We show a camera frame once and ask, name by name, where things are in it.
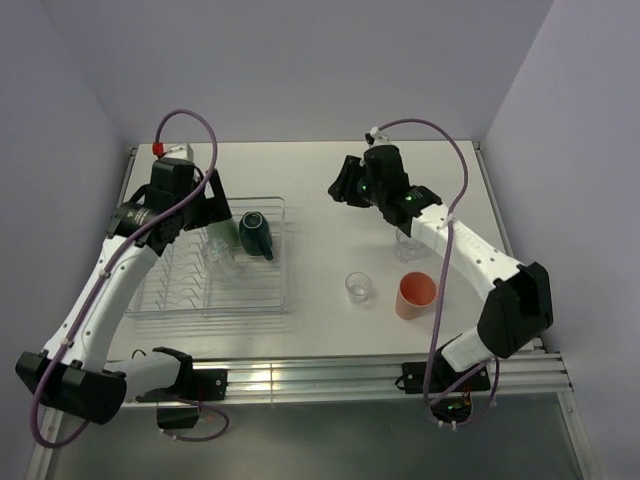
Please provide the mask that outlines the light green plastic cup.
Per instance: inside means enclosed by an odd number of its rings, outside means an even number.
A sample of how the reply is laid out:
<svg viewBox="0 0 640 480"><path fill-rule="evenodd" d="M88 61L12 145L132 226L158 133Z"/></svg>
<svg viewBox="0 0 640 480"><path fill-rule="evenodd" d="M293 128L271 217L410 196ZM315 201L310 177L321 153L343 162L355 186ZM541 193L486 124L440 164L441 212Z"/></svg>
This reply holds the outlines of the light green plastic cup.
<svg viewBox="0 0 640 480"><path fill-rule="evenodd" d="M239 230L233 218L216 223L210 223L205 227L207 239L210 241L224 241L230 248L240 246Z"/></svg>

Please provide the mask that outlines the dark green ceramic mug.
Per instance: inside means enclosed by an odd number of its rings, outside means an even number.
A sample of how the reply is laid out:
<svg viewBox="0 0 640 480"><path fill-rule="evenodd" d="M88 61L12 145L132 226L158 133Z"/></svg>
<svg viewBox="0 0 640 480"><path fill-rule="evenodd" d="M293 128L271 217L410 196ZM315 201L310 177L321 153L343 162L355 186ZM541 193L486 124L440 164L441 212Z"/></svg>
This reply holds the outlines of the dark green ceramic mug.
<svg viewBox="0 0 640 480"><path fill-rule="evenodd" d="M266 217L259 211L246 212L239 224L239 238L245 253L272 261L273 240Z"/></svg>

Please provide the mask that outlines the small clear glass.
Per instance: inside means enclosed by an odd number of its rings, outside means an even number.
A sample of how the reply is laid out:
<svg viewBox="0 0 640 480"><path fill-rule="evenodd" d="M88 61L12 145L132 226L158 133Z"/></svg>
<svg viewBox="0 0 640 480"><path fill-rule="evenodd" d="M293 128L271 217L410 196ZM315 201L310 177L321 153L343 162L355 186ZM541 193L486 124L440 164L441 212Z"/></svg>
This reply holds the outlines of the small clear glass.
<svg viewBox="0 0 640 480"><path fill-rule="evenodd" d="M345 288L352 303L363 303L369 297L371 279L363 272L350 273L345 279Z"/></svg>

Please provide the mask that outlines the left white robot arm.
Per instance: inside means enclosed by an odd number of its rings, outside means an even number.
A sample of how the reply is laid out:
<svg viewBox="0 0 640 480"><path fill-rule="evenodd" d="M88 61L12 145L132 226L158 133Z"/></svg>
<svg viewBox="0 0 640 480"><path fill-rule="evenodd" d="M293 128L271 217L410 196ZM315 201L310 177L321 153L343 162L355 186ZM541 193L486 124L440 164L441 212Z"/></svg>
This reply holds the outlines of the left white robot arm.
<svg viewBox="0 0 640 480"><path fill-rule="evenodd" d="M113 213L99 259L54 336L23 352L16 372L44 405L103 425L131 399L148 393L183 399L195 386L193 359L169 347L108 363L116 330L148 272L178 236L230 219L217 170L161 158L150 181Z"/></svg>

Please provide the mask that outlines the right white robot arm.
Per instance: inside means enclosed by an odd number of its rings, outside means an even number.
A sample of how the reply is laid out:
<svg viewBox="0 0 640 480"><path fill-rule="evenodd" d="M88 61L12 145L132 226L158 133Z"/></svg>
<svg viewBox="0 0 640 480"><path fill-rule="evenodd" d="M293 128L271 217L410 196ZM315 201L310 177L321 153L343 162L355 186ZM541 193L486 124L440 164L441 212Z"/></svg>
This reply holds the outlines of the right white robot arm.
<svg viewBox="0 0 640 480"><path fill-rule="evenodd" d="M339 203L378 208L387 223L437 252L483 300L476 326L445 345L443 359L433 365L441 388L457 388L470 367L492 357L509 358L552 325L547 270L495 248L455 219L436 193L411 184L396 146L373 146L361 158L347 156L328 193Z"/></svg>

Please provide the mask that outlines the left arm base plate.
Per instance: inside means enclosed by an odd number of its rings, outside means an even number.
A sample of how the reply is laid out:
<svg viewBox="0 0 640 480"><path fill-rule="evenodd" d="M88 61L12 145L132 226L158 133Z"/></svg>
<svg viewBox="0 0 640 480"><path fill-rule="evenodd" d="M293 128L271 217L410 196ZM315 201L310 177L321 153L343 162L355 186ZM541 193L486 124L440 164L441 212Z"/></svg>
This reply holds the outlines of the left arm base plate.
<svg viewBox="0 0 640 480"><path fill-rule="evenodd" d="M226 369L195 369L181 385L160 389L159 392L190 401L220 401L225 398L227 385Z"/></svg>

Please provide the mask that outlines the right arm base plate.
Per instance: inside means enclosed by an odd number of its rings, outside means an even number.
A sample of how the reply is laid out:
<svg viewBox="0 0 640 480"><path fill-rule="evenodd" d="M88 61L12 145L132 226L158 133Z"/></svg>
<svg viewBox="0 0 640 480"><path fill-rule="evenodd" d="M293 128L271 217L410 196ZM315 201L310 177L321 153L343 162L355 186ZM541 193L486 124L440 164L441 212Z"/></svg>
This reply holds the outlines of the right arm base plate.
<svg viewBox="0 0 640 480"><path fill-rule="evenodd" d="M405 362L401 365L401 375L395 380L394 385L405 394L422 394L425 371L425 362ZM441 393L468 372L470 372L470 370L455 372L447 363L436 365L432 370L429 391L431 393ZM458 385L455 392L485 392L489 391L490 388L491 383L488 371L487 368L484 367L478 373L475 373L465 382Z"/></svg>

